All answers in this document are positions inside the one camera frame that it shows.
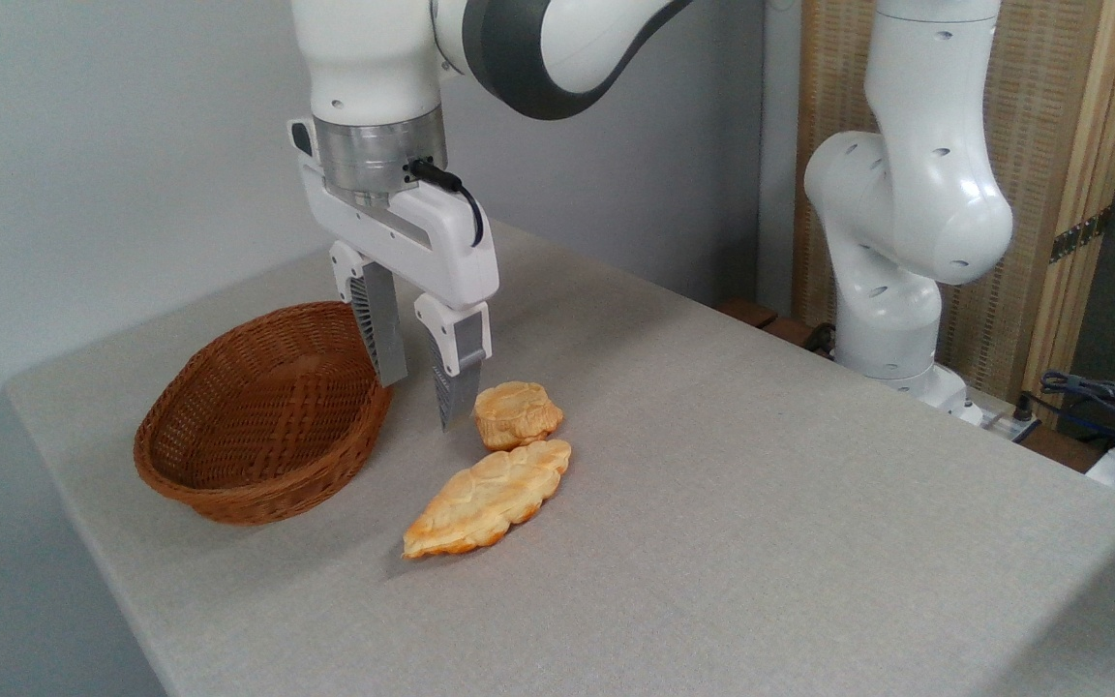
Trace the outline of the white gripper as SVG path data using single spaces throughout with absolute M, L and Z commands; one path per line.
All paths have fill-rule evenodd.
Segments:
M 474 412 L 481 367 L 493 354 L 482 303 L 500 288 L 489 228 L 474 243 L 467 201 L 433 184 L 392 194 L 385 206 L 345 201 L 327 185 L 314 120 L 292 119 L 287 128 L 313 216 L 338 239 L 329 248 L 338 296 L 353 311 L 377 380 L 391 385 L 407 376 L 395 273 L 425 291 L 414 309 L 429 333 L 442 430 L 459 427 Z

